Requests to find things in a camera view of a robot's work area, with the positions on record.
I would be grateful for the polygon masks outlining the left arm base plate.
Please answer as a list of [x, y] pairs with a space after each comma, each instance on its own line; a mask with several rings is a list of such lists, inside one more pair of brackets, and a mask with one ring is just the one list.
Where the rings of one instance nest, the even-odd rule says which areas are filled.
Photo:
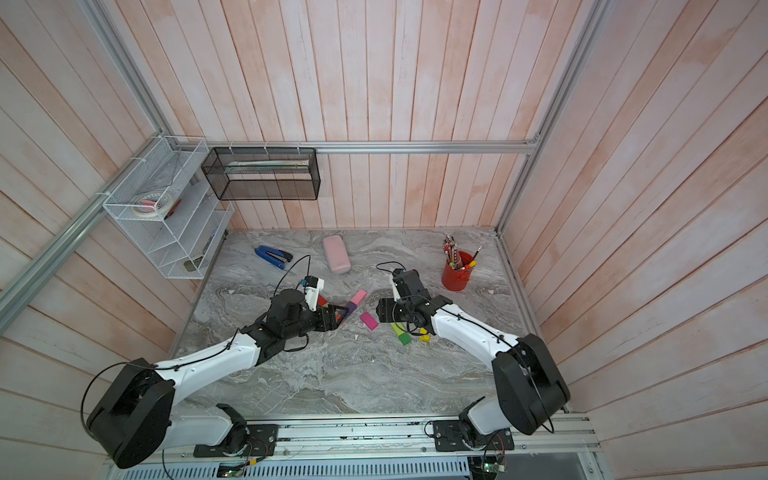
[[196, 445], [194, 458], [269, 457], [275, 454], [279, 426], [277, 424], [248, 424], [235, 426], [218, 445]]

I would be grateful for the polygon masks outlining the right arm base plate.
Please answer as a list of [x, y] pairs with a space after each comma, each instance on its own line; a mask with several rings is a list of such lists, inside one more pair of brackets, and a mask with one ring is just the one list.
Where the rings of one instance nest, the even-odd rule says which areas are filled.
[[483, 452], [512, 451], [514, 441], [509, 430], [497, 430], [492, 434], [477, 432], [468, 421], [436, 420], [430, 421], [431, 432], [426, 434], [434, 440], [438, 452]]

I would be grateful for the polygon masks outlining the pink block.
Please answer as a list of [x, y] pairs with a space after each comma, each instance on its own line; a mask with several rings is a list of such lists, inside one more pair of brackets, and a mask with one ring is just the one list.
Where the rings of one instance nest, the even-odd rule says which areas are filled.
[[356, 306], [359, 306], [367, 296], [367, 292], [365, 290], [359, 290], [354, 297], [352, 298], [351, 302], [355, 304]]

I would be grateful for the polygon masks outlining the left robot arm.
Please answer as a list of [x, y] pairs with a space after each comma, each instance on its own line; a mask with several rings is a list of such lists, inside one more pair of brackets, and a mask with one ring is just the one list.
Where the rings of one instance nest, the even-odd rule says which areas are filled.
[[158, 450], [191, 445], [239, 456], [247, 451], [251, 433], [234, 407], [219, 403], [216, 413], [192, 416], [175, 414], [175, 407], [224, 377], [287, 352], [290, 339], [338, 329], [347, 314], [340, 305], [310, 310], [291, 304], [270, 309], [229, 339], [186, 357], [119, 362], [117, 377], [96, 406], [80, 415], [83, 430], [123, 469]]

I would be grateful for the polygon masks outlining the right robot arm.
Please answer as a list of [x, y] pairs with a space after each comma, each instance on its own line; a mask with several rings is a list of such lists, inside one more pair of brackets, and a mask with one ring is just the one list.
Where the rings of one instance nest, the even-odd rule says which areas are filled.
[[531, 435], [570, 401], [570, 390], [540, 337], [504, 333], [450, 299], [431, 296], [415, 270], [394, 269], [391, 285], [393, 296], [377, 306], [382, 322], [423, 328], [461, 347], [493, 373], [495, 394], [466, 407], [451, 433], [435, 422], [437, 438], [458, 437], [479, 448], [510, 428]]

